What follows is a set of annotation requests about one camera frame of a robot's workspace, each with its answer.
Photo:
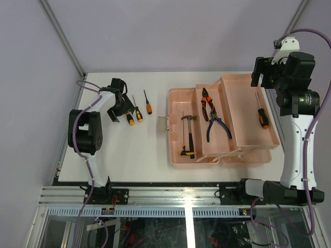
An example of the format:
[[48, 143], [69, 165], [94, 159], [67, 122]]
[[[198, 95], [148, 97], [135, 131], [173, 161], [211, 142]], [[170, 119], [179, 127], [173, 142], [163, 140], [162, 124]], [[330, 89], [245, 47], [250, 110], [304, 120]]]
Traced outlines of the long black orange screwdriver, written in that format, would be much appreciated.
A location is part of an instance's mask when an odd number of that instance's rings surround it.
[[256, 99], [257, 99], [257, 102], [258, 102], [258, 106], [259, 106], [258, 113], [259, 113], [259, 121], [260, 121], [261, 127], [263, 129], [268, 129], [269, 128], [269, 120], [268, 120], [268, 117], [265, 114], [264, 108], [262, 108], [262, 106], [261, 106], [259, 94], [256, 92], [255, 96], [256, 96]]

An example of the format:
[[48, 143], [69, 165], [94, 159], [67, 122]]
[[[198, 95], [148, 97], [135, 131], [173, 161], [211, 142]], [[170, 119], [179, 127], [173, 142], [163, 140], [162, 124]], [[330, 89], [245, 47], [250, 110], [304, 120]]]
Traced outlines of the pink plastic tool box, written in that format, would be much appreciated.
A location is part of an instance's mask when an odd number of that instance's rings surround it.
[[[249, 74], [224, 74], [212, 84], [191, 88], [172, 88], [168, 94], [168, 114], [159, 117], [159, 129], [166, 131], [170, 162], [175, 167], [204, 167], [220, 163], [264, 164], [280, 144], [270, 123], [263, 129], [259, 121], [259, 94], [262, 108], [267, 102], [261, 87], [251, 87]], [[183, 132], [189, 150], [188, 121], [191, 121], [195, 158], [179, 156]]]

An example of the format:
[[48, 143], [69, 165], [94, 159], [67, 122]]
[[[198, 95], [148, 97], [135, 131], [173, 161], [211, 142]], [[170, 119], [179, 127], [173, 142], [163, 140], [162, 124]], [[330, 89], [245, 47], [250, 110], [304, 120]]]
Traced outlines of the claw hammer black handle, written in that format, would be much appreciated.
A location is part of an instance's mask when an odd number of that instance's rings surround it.
[[193, 144], [193, 137], [192, 137], [192, 129], [191, 129], [191, 121], [196, 120], [195, 116], [192, 115], [186, 115], [181, 118], [181, 120], [186, 119], [188, 121], [188, 137], [189, 137], [189, 150], [185, 149], [185, 146], [183, 146], [183, 150], [179, 153], [181, 156], [190, 156], [190, 159], [195, 158], [194, 153], [194, 144]]

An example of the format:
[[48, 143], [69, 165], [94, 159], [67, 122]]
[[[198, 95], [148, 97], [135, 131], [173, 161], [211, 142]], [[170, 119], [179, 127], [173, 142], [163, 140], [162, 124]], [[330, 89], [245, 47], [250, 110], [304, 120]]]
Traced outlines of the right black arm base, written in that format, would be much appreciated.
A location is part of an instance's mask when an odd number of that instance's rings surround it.
[[220, 182], [214, 196], [224, 206], [250, 206], [255, 199], [263, 197], [265, 180], [242, 178], [240, 181]]

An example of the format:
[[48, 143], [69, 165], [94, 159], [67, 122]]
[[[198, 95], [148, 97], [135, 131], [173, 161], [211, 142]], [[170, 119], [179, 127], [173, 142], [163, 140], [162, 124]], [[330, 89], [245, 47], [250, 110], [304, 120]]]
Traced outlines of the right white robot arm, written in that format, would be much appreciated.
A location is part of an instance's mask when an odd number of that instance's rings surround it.
[[320, 110], [319, 94], [308, 88], [314, 67], [314, 56], [304, 52], [290, 52], [279, 63], [271, 57], [256, 58], [251, 86], [276, 91], [285, 134], [284, 166], [279, 181], [242, 179], [235, 194], [240, 203], [247, 204], [254, 196], [276, 205], [324, 201], [313, 172], [314, 125]]

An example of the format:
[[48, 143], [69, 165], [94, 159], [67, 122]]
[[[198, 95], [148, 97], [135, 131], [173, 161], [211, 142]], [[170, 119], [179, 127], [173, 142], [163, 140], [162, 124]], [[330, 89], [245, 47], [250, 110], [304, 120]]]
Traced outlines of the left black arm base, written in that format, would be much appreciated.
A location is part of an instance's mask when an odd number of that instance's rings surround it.
[[84, 203], [88, 205], [126, 205], [128, 204], [129, 190], [123, 188], [113, 188], [108, 179], [104, 187], [94, 187], [92, 195], [89, 199], [88, 196], [92, 186], [88, 183], [83, 183], [79, 186], [85, 192]]

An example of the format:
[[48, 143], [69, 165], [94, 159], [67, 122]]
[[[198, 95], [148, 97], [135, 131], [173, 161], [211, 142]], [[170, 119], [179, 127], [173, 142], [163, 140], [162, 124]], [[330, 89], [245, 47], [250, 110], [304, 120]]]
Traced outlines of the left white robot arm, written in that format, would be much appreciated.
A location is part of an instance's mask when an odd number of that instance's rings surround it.
[[124, 203], [121, 197], [127, 190], [113, 190], [110, 177], [106, 174], [101, 146], [103, 143], [103, 124], [118, 122], [126, 116], [129, 125], [134, 125], [132, 114], [134, 105], [127, 96], [128, 89], [124, 80], [113, 78], [106, 87], [96, 86], [97, 94], [88, 107], [83, 110], [71, 110], [68, 122], [68, 146], [85, 162], [89, 179], [82, 186], [85, 190], [86, 204]]

